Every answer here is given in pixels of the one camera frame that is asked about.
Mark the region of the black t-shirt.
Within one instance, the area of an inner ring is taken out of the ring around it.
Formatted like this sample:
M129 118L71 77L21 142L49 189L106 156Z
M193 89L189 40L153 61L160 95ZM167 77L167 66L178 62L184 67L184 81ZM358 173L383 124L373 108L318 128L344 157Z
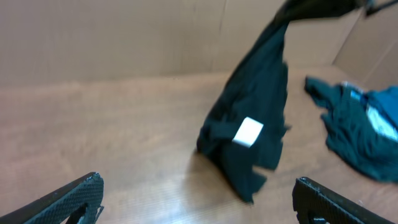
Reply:
M277 168L289 129L284 117L289 24L338 18L370 5L357 0L286 1L234 69L200 128L197 151L219 168L243 202L253 203L267 180L253 168Z

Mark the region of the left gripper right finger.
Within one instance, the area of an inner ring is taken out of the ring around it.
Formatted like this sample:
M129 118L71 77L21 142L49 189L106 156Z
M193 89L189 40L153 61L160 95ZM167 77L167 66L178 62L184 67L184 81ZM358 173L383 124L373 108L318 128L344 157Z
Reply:
M300 224L393 224L308 177L296 179L292 201Z

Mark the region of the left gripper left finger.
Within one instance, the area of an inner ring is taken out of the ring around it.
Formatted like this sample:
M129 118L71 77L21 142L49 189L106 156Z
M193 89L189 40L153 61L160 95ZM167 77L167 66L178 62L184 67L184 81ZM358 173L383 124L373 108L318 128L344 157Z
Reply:
M104 207L104 180L90 172L1 217L1 223L96 223Z

